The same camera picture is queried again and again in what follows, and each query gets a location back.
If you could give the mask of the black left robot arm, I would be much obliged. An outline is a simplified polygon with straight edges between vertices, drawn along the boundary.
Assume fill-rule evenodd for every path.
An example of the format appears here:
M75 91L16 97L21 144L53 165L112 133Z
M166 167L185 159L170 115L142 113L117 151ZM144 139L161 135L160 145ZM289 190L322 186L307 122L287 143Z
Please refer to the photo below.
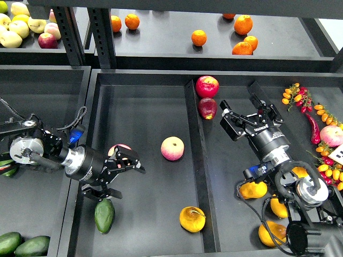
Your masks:
M1 158L8 157L14 165L63 169L67 177L82 183L82 195L96 202L122 198L120 191L108 187L120 173L145 173L138 154L128 147L116 145L108 156L86 145L76 145L84 131L80 121L86 106L79 109L71 124L55 129L45 126L36 114L24 118L5 100L1 104L16 118L1 124L1 138L9 138L9 150Z

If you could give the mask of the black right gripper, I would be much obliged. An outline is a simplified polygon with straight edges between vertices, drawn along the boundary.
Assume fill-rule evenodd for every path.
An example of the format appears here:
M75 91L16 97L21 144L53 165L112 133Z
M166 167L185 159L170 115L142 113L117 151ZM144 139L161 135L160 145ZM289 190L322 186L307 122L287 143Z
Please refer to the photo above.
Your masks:
M284 123L276 106L268 101L264 94L251 93L249 100L257 112L246 116L235 113L226 100L220 102L220 108L223 110L220 125L233 141L242 137L254 137Z

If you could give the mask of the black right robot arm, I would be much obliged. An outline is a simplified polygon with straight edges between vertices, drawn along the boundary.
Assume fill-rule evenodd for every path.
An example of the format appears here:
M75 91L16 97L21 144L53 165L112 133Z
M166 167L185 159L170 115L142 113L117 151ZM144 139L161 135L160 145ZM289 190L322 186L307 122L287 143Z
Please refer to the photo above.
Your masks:
M237 196L246 202L240 190L249 183L269 184L272 199L285 204L289 223L286 239L271 231L265 212L258 217L274 245L289 256L330 256L342 253L342 196L327 185L310 164L296 161L287 153L289 141L280 130L284 122L277 108L257 94L250 94L257 112L251 115L235 113L226 100L220 124L233 141L246 137L259 159L259 164L244 170L245 180L236 185Z

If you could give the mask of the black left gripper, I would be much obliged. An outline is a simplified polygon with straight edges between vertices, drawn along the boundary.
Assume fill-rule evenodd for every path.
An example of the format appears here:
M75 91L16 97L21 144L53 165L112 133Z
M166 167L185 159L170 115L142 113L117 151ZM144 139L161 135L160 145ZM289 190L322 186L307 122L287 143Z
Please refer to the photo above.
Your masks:
M104 161L103 168L96 180L81 187L81 195L94 201L103 201L110 198L122 199L122 193L109 188L108 185L119 173L129 170L146 173L137 152L123 148Z

